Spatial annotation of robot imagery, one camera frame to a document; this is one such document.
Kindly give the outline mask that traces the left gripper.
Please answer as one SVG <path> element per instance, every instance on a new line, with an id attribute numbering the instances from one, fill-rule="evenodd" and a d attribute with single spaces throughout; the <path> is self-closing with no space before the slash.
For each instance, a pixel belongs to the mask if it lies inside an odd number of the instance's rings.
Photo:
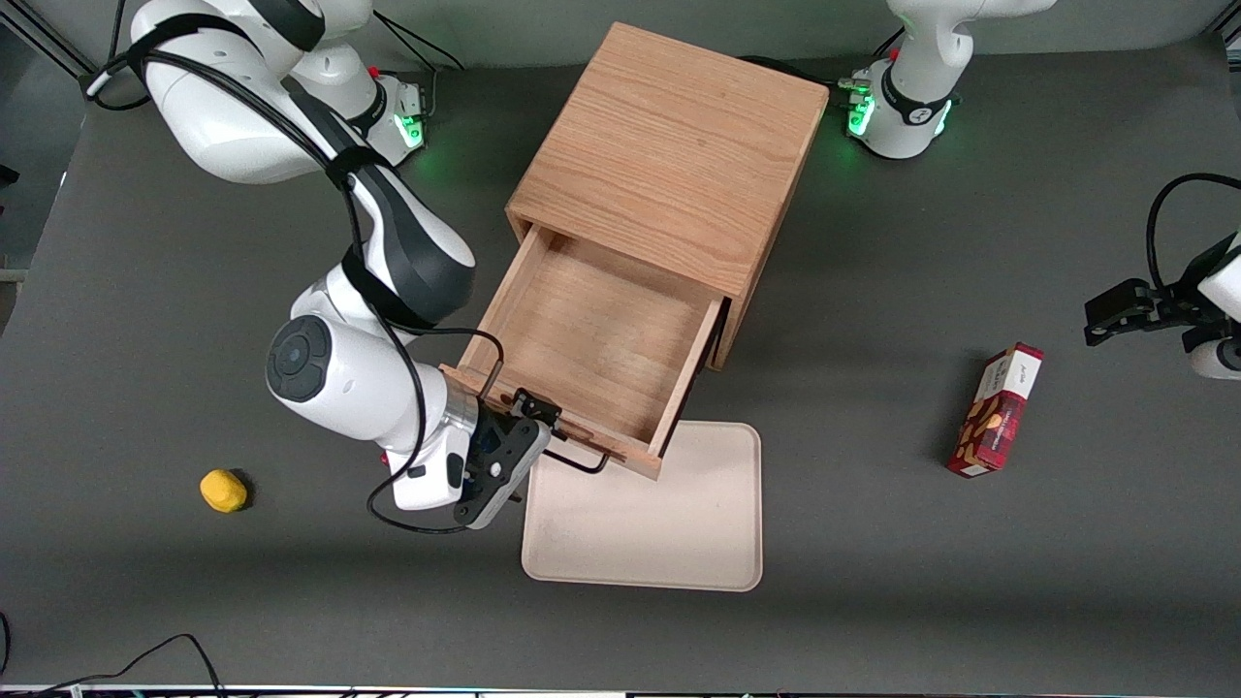
<path id="1" fill-rule="evenodd" d="M 1162 279 L 1157 252 L 1152 253 L 1152 283 L 1160 289 L 1167 308 L 1207 337 L 1237 337 L 1240 319 L 1240 242 L 1229 233 L 1193 257 L 1181 277 Z M 1150 286 L 1126 279 L 1086 301 L 1085 342 L 1100 347 L 1111 337 L 1157 332 L 1162 317 L 1154 310 Z"/>

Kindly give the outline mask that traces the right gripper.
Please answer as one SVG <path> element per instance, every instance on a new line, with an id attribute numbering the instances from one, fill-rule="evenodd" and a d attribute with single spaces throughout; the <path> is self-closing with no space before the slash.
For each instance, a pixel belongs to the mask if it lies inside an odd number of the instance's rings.
<path id="1" fill-rule="evenodd" d="M 467 530 L 491 524 L 561 428 L 562 407 L 519 388 L 511 415 L 484 411 L 473 428 L 447 421 L 408 468 L 392 455 L 396 507 L 442 510 Z"/>

